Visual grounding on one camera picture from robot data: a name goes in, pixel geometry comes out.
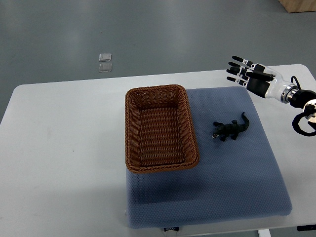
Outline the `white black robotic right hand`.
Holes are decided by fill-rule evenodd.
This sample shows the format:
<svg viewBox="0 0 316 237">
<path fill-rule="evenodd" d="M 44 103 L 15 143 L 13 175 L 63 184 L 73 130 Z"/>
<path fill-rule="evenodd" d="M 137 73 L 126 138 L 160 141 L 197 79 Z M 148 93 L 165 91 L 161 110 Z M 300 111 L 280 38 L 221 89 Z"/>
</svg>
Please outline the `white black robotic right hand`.
<svg viewBox="0 0 316 237">
<path fill-rule="evenodd" d="M 245 87 L 248 91 L 262 98 L 275 98 L 282 103 L 289 103 L 292 95 L 300 89 L 293 80 L 284 80 L 283 76 L 265 65 L 233 56 L 229 62 L 230 75 L 227 80 Z"/>
</svg>

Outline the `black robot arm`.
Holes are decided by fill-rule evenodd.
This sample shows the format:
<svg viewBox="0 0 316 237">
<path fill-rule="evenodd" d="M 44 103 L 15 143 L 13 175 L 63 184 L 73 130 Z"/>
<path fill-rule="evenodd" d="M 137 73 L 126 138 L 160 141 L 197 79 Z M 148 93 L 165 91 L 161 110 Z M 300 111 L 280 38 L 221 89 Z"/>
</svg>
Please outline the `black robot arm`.
<svg viewBox="0 0 316 237">
<path fill-rule="evenodd" d="M 316 93 L 311 90 L 293 89 L 287 100 L 294 108 L 302 109 L 303 116 L 308 122 L 316 122 Z"/>
</svg>

